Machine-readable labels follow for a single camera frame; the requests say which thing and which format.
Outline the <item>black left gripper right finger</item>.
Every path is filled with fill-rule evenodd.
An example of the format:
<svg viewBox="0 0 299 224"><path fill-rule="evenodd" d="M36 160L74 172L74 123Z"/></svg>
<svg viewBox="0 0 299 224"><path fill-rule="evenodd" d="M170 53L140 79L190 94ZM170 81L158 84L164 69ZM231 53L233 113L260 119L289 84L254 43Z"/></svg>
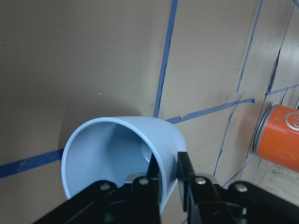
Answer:
<svg viewBox="0 0 299 224"><path fill-rule="evenodd" d="M214 176L195 173L187 152L178 152L177 175L189 224L297 224L299 208L252 183L227 189Z"/></svg>

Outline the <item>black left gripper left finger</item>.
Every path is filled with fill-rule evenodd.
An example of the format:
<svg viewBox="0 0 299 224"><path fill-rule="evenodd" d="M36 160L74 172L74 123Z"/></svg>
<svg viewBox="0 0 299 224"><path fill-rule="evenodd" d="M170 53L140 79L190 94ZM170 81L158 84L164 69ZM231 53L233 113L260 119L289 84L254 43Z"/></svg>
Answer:
<svg viewBox="0 0 299 224"><path fill-rule="evenodd" d="M129 176L118 188L100 180L36 221L37 224L159 224L160 170L152 155L145 174Z"/></svg>

